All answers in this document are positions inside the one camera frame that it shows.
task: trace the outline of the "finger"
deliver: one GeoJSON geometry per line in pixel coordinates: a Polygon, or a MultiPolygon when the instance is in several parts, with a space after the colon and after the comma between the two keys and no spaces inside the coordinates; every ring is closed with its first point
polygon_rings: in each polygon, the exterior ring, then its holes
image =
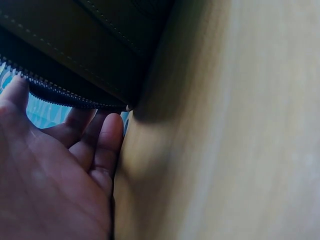
{"type": "Polygon", "coordinates": [[[92,164],[98,137],[108,114],[107,111],[98,111],[85,129],[81,140],[69,149],[85,171],[88,171],[92,164]]]}
{"type": "Polygon", "coordinates": [[[59,140],[67,148],[78,142],[96,110],[72,108],[64,123],[42,129],[42,132],[59,140]]]}
{"type": "Polygon", "coordinates": [[[109,195],[115,174],[118,155],[123,142],[124,125],[120,115],[112,113],[106,117],[96,145],[92,179],[109,195]]]}
{"type": "Polygon", "coordinates": [[[13,103],[22,112],[26,111],[29,99],[29,82],[20,76],[14,76],[12,81],[0,95],[0,101],[13,103]]]}

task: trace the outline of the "wallet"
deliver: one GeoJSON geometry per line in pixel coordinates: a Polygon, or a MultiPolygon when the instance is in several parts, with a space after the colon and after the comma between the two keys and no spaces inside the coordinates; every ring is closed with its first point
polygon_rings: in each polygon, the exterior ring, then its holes
{"type": "Polygon", "coordinates": [[[0,69],[67,107],[130,111],[174,0],[2,0],[0,69]]]}

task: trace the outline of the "wallet seam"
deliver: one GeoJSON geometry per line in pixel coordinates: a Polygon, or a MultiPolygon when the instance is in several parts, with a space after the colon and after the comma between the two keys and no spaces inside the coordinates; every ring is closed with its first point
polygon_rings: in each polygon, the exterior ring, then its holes
{"type": "Polygon", "coordinates": [[[58,48],[54,47],[49,41],[44,40],[43,38],[39,37],[37,34],[35,34],[34,32],[31,32],[31,30],[29,28],[24,27],[22,24],[17,23],[16,20],[12,17],[10,17],[7,14],[4,14],[1,9],[0,9],[0,16],[3,16],[3,18],[7,21],[10,21],[16,28],[20,28],[22,30],[25,30],[24,33],[25,34],[33,34],[33,37],[35,39],[37,39],[38,41],[45,43],[46,47],[50,47],[51,49],[53,49],[55,52],[58,52],[60,55],[64,56],[64,58],[68,59],[69,61],[73,62],[73,64],[79,66],[80,68],[84,69],[86,72],[90,73],[92,76],[94,76],[95,78],[102,80],[103,82],[105,82],[107,85],[109,85],[112,89],[116,90],[119,93],[122,93],[122,91],[120,89],[118,89],[117,87],[111,85],[108,81],[106,81],[105,79],[101,78],[100,76],[96,75],[94,72],[90,71],[90,69],[86,68],[85,66],[83,66],[82,64],[78,63],[75,59],[73,59],[72,57],[70,57],[69,55],[65,55],[64,52],[60,51],[58,48]]]}
{"type": "Polygon", "coordinates": [[[128,38],[126,35],[124,35],[108,18],[105,17],[105,14],[94,4],[92,0],[84,0],[85,2],[90,5],[91,8],[97,12],[97,15],[103,22],[107,22],[107,24],[112,28],[112,32],[115,32],[119,36],[121,36],[125,41],[127,41],[129,46],[134,48],[139,54],[142,52],[141,49],[132,41],[130,38],[128,38]]]}

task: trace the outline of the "zipper teeth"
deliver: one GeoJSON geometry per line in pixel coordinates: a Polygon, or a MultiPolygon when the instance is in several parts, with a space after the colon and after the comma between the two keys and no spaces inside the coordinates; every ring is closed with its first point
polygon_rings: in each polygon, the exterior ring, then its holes
{"type": "MultiPolygon", "coordinates": [[[[2,56],[0,54],[0,70],[3,70],[3,69],[9,70],[12,75],[21,76],[23,78],[26,78],[29,82],[31,82],[37,86],[49,89],[52,92],[55,92],[59,95],[62,95],[62,96],[68,97],[68,98],[71,98],[73,100],[81,101],[81,102],[83,102],[83,105],[81,104],[82,108],[114,107],[111,105],[91,101],[87,98],[81,97],[73,92],[70,92],[70,91],[54,84],[53,82],[48,81],[47,79],[44,79],[43,77],[38,76],[37,74],[34,74],[33,72],[25,69],[24,67],[19,66],[18,64],[12,62],[11,60],[7,59],[5,56],[2,56]]],[[[38,99],[41,99],[45,102],[54,104],[54,102],[39,98],[36,95],[34,95],[33,93],[31,93],[31,94],[38,99]]],[[[76,107],[73,104],[59,104],[59,105],[66,106],[66,107],[76,107]]]]}

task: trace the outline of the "stitching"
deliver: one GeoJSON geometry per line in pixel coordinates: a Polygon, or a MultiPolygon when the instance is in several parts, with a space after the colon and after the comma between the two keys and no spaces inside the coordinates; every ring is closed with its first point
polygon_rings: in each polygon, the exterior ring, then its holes
{"type": "Polygon", "coordinates": [[[76,60],[74,60],[72,57],[65,55],[65,53],[63,51],[60,51],[58,48],[54,47],[49,41],[44,40],[43,38],[39,37],[37,34],[32,33],[30,31],[30,29],[25,28],[22,24],[17,23],[15,19],[9,17],[8,15],[4,14],[2,15],[2,11],[0,9],[0,16],[3,16],[4,19],[6,19],[7,21],[10,21],[12,24],[14,24],[16,27],[25,30],[25,32],[27,34],[32,35],[35,39],[37,39],[40,42],[43,42],[44,44],[46,44],[48,47],[52,48],[53,50],[55,50],[58,54],[64,56],[66,59],[68,59],[69,61],[73,62],[75,65],[79,66],[80,68],[84,69],[86,72],[90,73],[92,76],[94,76],[95,78],[99,79],[100,81],[105,82],[107,85],[109,85],[111,88],[113,88],[114,90],[118,91],[121,93],[121,91],[116,88],[115,86],[111,85],[109,82],[107,82],[105,79],[101,78],[100,76],[96,75],[95,73],[93,73],[91,70],[89,70],[88,68],[84,67],[82,64],[78,63],[76,60]]]}
{"type": "Polygon", "coordinates": [[[117,27],[115,27],[115,25],[108,19],[105,17],[104,13],[102,11],[99,10],[99,8],[97,8],[95,6],[95,4],[93,3],[92,0],[87,0],[86,1],[96,12],[97,14],[100,15],[100,17],[106,21],[107,24],[109,24],[111,26],[111,28],[118,34],[120,35],[124,40],[126,40],[137,52],[141,52],[140,48],[138,48],[128,37],[126,37],[117,27]]]}

